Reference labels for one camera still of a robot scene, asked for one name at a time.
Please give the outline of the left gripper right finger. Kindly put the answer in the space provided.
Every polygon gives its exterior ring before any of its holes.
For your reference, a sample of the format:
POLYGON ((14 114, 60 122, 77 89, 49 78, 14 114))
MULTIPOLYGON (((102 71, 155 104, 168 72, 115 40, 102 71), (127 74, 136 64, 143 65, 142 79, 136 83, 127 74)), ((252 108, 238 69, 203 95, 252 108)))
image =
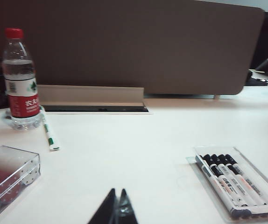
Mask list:
POLYGON ((117 224, 138 224, 134 209, 125 189, 122 189, 120 199, 116 207, 117 224))

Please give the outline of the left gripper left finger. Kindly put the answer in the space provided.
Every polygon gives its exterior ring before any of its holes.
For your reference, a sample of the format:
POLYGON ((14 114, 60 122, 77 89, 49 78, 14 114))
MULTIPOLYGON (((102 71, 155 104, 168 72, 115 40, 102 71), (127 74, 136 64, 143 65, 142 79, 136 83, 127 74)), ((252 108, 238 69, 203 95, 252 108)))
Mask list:
POLYGON ((89 224, 114 224, 115 223, 115 204, 116 194, 115 189, 110 189, 109 193, 96 210, 89 224))

